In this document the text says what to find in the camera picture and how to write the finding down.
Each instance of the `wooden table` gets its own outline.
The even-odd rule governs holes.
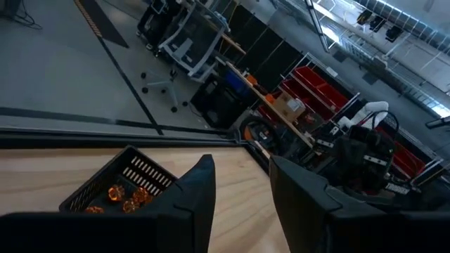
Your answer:
[[[252,89],[253,93],[255,93],[259,99],[261,99],[266,105],[267,107],[274,112],[283,122],[286,126],[288,126],[300,139],[302,139],[302,141],[304,141],[310,148],[313,147],[313,144],[311,143],[311,139],[309,137],[307,137],[305,134],[302,134],[300,131],[298,131],[297,128],[295,128],[295,126],[290,123],[279,111],[277,111],[277,109],[275,109],[275,107],[269,102],[267,101],[267,99],[260,93],[258,92],[258,90],[256,90],[253,85],[240,73],[240,71],[231,63],[227,62],[226,65],[233,70],[233,72],[235,74],[237,74],[243,81],[244,83],[246,83],[248,85],[248,87],[250,89]]]
[[[0,150],[0,214],[57,211],[119,149]],[[210,252],[289,252],[269,178],[244,148],[145,148],[180,177],[204,154],[216,165]]]

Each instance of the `black wire basket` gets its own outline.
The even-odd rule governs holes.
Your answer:
[[[60,212],[83,212],[89,206],[102,207],[105,213],[123,213],[120,203],[108,199],[108,189],[120,185],[125,189],[124,199],[132,197],[138,188],[145,188],[157,197],[177,177],[146,157],[136,148],[127,146],[86,183],[59,206]]]

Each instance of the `cardboard box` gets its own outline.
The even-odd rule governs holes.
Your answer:
[[[285,91],[275,100],[274,107],[291,123],[305,111],[304,103]]]

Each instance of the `gray floor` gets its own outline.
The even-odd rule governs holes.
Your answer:
[[[139,11],[139,0],[128,11]],[[140,92],[144,81],[140,73],[152,70],[169,72],[169,67],[154,58],[134,35],[137,20],[102,0],[104,9],[130,48],[105,41],[125,74],[139,92],[158,124],[207,129],[203,119],[190,108],[180,106],[170,112],[169,96],[159,89]],[[109,59],[88,23],[71,0],[25,0],[28,13],[43,27],[36,31],[0,20],[0,107],[59,112],[108,119],[150,123],[128,86]],[[189,100],[199,84],[183,77],[176,80],[180,100]],[[52,119],[30,119],[0,116],[0,127],[67,129],[75,131],[122,132],[156,135],[152,129],[126,126],[68,122]],[[165,135],[192,136],[185,132]],[[211,138],[211,135],[198,135]]]

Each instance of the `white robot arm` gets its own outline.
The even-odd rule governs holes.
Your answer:
[[[369,116],[372,112],[379,112],[381,110],[388,110],[389,109],[389,103],[385,101],[379,101],[379,102],[370,102],[367,103],[360,111],[358,111],[355,116],[352,119],[349,119],[347,117],[343,117],[339,120],[337,123],[339,127],[348,127],[358,124],[362,120],[364,120],[367,116]],[[386,118],[387,112],[381,112],[376,115],[376,118],[374,119],[371,117],[366,122],[362,124],[363,127],[366,127],[368,129],[372,129],[372,123],[373,120],[375,120],[375,127],[378,126],[378,124]]]

